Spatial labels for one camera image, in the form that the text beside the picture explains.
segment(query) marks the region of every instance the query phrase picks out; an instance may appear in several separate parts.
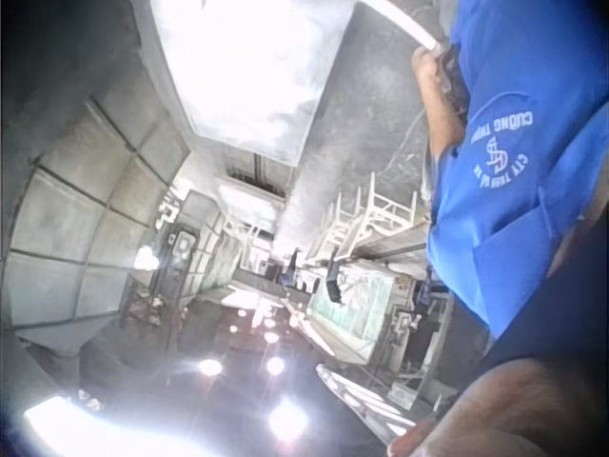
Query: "shirt logo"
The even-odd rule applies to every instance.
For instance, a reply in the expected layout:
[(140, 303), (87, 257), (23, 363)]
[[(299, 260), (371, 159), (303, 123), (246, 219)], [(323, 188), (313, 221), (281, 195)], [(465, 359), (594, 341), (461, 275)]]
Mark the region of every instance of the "shirt logo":
[(488, 153), (488, 161), (484, 162), (486, 167), (480, 164), (474, 167), (474, 175), (478, 179), (481, 188), (502, 188), (506, 184), (511, 183), (512, 179), (524, 171), (529, 163), (528, 157), (520, 153), (510, 161), (510, 154), (507, 150), (501, 148), (500, 141), (497, 139), (497, 133), (503, 131), (511, 133), (514, 130), (532, 125), (533, 113), (527, 111), (495, 119), (493, 122), (484, 124), (476, 129), (471, 137), (471, 144), (490, 136), (490, 139), (486, 141), (486, 152)]
[(491, 156), (490, 160), (486, 162), (489, 167), (495, 166), (495, 174), (501, 173), (505, 167), (507, 167), (507, 152), (504, 150), (497, 149), (497, 138), (491, 138), (486, 143), (486, 152)]

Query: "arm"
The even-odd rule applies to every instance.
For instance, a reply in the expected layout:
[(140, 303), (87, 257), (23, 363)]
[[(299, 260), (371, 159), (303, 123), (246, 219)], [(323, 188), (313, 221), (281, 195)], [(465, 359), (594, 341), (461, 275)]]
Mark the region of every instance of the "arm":
[(425, 48), (417, 49), (412, 56), (412, 68), (417, 76), (427, 116), (431, 156), (438, 162), (449, 146), (457, 145), (462, 141), (465, 129), (442, 93), (440, 66), (429, 51)]

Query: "hand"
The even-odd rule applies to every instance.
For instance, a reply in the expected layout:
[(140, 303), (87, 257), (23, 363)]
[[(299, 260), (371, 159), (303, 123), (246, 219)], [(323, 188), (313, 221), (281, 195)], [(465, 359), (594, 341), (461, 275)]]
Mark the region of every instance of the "hand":
[(421, 47), (415, 50), (412, 55), (412, 70), (417, 76), (419, 86), (431, 84), (439, 87), (442, 84), (440, 65), (426, 48)]

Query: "blue shirt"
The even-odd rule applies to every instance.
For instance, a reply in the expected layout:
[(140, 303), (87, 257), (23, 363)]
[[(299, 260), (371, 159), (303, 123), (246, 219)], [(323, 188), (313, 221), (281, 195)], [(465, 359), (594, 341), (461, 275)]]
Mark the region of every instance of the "blue shirt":
[(579, 0), (461, 0), (470, 107), (438, 164), (427, 251), (499, 336), (590, 202), (609, 145), (608, 35)]

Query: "shirt pocket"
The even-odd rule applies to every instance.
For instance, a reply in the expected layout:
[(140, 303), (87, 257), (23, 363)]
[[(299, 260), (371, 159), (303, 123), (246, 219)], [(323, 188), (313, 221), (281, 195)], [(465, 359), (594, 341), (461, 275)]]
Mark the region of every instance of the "shirt pocket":
[(524, 213), (474, 248), (481, 297), (496, 337), (543, 282), (555, 248), (543, 206)]

